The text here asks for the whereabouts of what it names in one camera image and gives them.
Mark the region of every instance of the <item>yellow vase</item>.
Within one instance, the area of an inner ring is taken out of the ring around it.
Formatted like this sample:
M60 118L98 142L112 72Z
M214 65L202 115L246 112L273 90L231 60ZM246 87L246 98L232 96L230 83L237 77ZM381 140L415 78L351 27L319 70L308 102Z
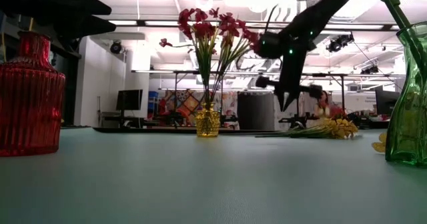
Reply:
M214 103L202 104L203 110L195 116L198 137L217 137L220 130L220 112L214 111Z

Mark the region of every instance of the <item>red glass vase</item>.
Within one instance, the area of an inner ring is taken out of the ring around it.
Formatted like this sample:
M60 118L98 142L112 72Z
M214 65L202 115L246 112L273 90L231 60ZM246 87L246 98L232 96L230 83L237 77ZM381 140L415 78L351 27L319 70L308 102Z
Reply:
M20 32L19 56L0 65L0 156L59 148L65 76L49 63L50 40Z

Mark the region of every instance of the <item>light blue table surface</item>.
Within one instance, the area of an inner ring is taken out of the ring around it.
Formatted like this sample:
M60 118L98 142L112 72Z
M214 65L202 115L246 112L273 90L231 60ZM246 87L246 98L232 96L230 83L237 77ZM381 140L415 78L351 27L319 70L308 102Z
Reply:
M427 223L427 169L371 143L61 132L0 158L0 223Z

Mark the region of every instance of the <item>monitor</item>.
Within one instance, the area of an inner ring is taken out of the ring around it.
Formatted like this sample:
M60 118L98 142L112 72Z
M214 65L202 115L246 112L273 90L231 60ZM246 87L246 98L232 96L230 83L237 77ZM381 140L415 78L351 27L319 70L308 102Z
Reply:
M138 111L141 109L142 90L119 91L117 110Z
M378 115L391 115L400 93L394 91L375 91Z

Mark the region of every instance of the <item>green glass vase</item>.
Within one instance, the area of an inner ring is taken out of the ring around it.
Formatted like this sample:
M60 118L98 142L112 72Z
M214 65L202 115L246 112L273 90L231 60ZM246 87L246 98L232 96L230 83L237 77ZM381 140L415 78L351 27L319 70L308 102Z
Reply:
M388 126L386 160L427 167L427 23L403 29L398 37L404 45L406 80ZM418 64L411 43L424 53Z

